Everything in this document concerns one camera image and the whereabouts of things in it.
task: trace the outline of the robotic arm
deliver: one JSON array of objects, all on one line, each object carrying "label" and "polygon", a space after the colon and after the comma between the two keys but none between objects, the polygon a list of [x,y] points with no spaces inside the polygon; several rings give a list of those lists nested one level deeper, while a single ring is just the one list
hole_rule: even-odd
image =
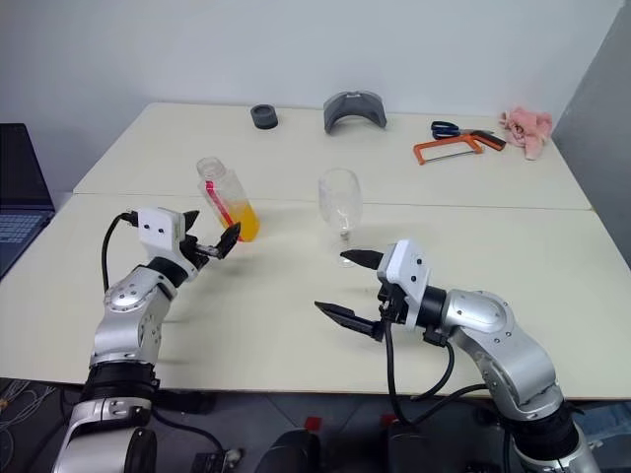
[{"label": "robotic arm", "polygon": [[315,303],[320,310],[378,341],[384,323],[424,327],[423,339],[437,346],[454,340],[478,366],[526,471],[600,471],[572,421],[550,358],[516,324],[505,301],[483,291],[446,292],[429,286],[429,268],[411,240],[391,245],[384,254],[350,250],[342,256],[377,270],[382,319],[370,321],[346,307]]},{"label": "robotic arm", "polygon": [[216,246],[186,232],[199,212],[145,208],[123,214],[138,228],[150,262],[137,266],[105,292],[105,316],[95,336],[90,374],[74,407],[54,473],[153,473],[156,436],[144,428],[160,382],[154,366],[162,323],[177,287],[192,281],[209,258],[223,259],[236,244],[240,224]]}]

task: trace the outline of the gray wall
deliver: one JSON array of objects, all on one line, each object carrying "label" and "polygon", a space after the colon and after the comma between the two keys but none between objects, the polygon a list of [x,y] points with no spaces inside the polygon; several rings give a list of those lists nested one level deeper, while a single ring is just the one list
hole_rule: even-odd
[{"label": "gray wall", "polygon": [[631,266],[631,2],[618,13],[553,138]]}]

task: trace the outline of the white wall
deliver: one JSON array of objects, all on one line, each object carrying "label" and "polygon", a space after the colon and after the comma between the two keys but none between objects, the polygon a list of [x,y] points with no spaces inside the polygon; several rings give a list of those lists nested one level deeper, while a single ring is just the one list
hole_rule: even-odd
[{"label": "white wall", "polygon": [[622,0],[0,0],[0,121],[70,189],[149,101],[560,116]]}]

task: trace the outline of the orange juice bottle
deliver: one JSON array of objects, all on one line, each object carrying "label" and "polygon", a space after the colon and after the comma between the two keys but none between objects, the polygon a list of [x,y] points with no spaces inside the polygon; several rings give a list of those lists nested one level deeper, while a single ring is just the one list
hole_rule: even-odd
[{"label": "orange juice bottle", "polygon": [[252,241],[258,233],[258,217],[234,170],[226,169],[217,158],[204,158],[197,162],[197,172],[199,190],[224,228],[241,222],[239,241]]}]

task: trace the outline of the laptop keyboard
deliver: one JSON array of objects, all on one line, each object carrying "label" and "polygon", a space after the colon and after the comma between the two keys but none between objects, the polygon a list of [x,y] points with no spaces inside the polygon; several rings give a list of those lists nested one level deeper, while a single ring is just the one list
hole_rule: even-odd
[{"label": "laptop keyboard", "polygon": [[41,220],[41,215],[0,214],[0,243],[22,243]]}]

